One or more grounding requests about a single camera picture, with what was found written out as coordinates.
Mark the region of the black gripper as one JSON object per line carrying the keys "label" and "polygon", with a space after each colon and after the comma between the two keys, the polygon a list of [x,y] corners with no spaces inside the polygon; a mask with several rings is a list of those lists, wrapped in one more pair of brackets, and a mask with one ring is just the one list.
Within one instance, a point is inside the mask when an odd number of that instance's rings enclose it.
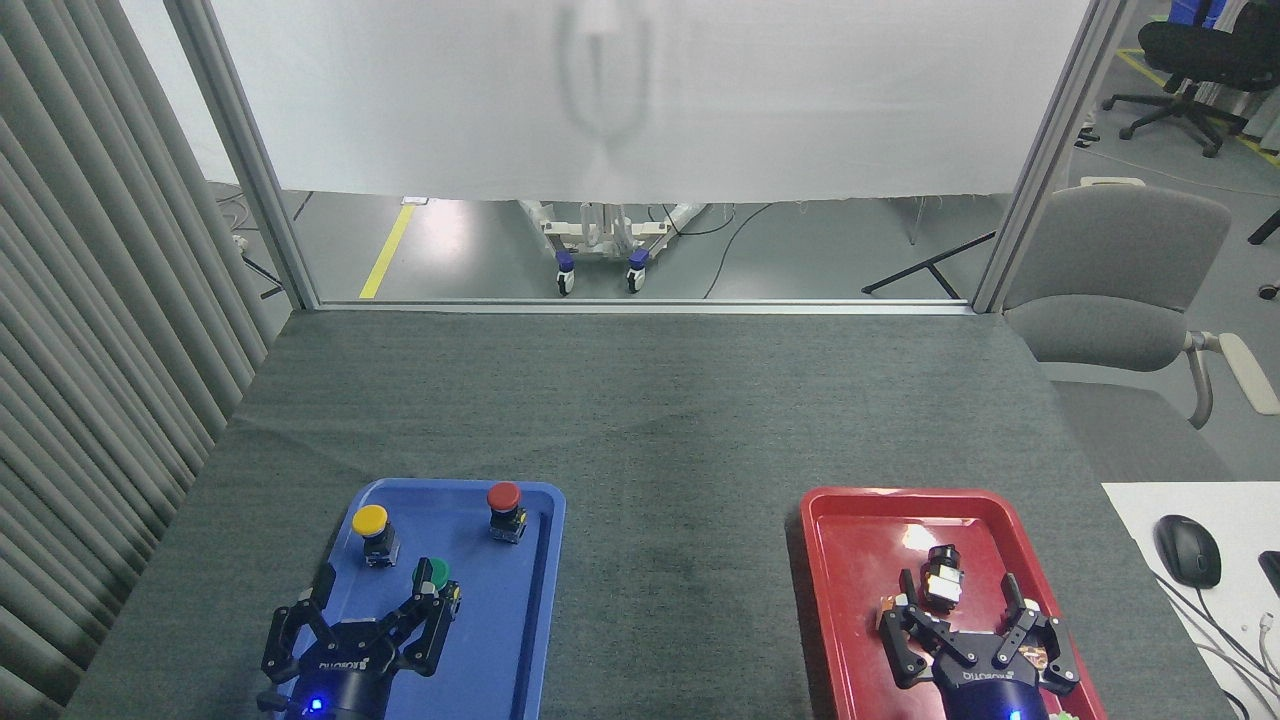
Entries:
{"label": "black gripper", "polygon": [[[310,587],[271,616],[261,670],[271,684],[298,676],[300,719],[384,719],[399,670],[433,676],[461,606],[460,583],[416,583],[410,597],[380,621],[344,620],[333,628],[326,609],[337,571],[321,562]],[[307,626],[315,643],[294,656]]]}
{"label": "black gripper", "polygon": [[893,683],[905,691],[933,680],[947,719],[1047,719],[1041,688],[1060,697],[1078,688],[1082,675],[1066,623],[1027,598],[1012,573],[1002,579],[1007,605],[1000,643],[972,650],[950,623],[922,607],[910,570],[900,571],[899,589],[882,603],[878,620]]}

